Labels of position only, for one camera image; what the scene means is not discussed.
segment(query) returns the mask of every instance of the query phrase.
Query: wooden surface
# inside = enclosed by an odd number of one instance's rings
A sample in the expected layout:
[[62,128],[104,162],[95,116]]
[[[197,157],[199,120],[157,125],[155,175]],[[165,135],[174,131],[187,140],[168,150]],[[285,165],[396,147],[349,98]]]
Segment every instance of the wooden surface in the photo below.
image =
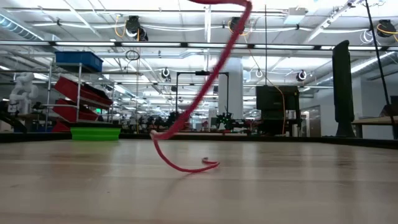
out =
[[0,144],[0,223],[397,223],[398,151],[162,141]]
[[[398,122],[398,116],[394,116],[394,121]],[[353,121],[353,124],[391,124],[391,118],[389,116],[386,116],[381,118],[358,119]]]

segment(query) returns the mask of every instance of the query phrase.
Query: white column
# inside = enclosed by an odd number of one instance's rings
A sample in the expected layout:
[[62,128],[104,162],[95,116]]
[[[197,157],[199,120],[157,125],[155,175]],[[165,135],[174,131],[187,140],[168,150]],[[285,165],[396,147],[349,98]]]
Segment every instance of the white column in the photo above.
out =
[[[234,119],[243,118],[243,66],[241,58],[229,58],[222,72],[229,72],[229,103],[228,112]],[[227,77],[219,75],[218,114],[226,112]]]

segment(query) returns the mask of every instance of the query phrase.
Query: blue bin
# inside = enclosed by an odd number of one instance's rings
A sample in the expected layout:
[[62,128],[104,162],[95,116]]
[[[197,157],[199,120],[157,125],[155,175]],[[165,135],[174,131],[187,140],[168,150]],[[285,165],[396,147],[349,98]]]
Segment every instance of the blue bin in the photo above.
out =
[[[93,52],[56,52],[55,62],[63,64],[78,64],[82,63],[87,68],[82,69],[85,73],[102,72],[103,61]],[[78,66],[59,65],[69,72],[79,72]]]

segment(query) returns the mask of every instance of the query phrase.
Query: red rope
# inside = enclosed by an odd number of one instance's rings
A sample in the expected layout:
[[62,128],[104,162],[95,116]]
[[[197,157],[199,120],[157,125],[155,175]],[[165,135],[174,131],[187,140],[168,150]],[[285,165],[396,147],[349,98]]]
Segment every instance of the red rope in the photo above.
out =
[[187,109],[184,113],[181,114],[181,116],[174,122],[173,126],[170,127],[170,129],[165,132],[165,133],[157,133],[156,131],[152,131],[150,133],[150,136],[152,140],[154,141],[155,148],[159,156],[170,166],[173,167],[176,170],[179,170],[181,172],[203,172],[209,169],[213,169],[215,167],[219,166],[219,162],[213,162],[213,161],[208,161],[207,158],[202,159],[202,163],[204,164],[209,164],[209,166],[206,166],[201,169],[184,169],[181,168],[171,161],[169,161],[163,154],[163,152],[160,150],[158,140],[166,140],[171,138],[175,133],[177,133],[184,125],[184,122],[189,118],[190,114],[193,112],[193,110],[198,106],[199,102],[202,100],[203,96],[207,93],[209,88],[211,87],[211,84],[213,84],[214,80],[218,77],[218,74],[220,70],[223,68],[226,60],[228,59],[233,45],[235,44],[236,40],[239,37],[239,31],[244,29],[244,24],[246,23],[247,19],[250,16],[250,12],[252,9],[252,4],[250,1],[247,0],[189,0],[191,2],[195,3],[200,3],[200,4],[237,4],[240,6],[244,6],[245,10],[244,13],[239,20],[237,29],[234,30],[234,32],[231,35],[231,38],[229,39],[223,53],[221,53],[220,60],[214,67],[213,73],[210,75],[209,79],[207,82],[204,84],[203,88],[200,90],[198,96],[195,98],[193,101],[192,105]]

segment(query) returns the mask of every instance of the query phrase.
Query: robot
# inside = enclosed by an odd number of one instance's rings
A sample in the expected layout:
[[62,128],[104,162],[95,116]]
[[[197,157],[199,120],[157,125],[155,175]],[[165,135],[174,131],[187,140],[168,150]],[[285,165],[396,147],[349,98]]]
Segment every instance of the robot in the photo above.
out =
[[16,78],[15,88],[11,91],[8,112],[18,114],[29,114],[32,99],[37,98],[39,90],[32,84],[34,74],[31,72],[22,73]]

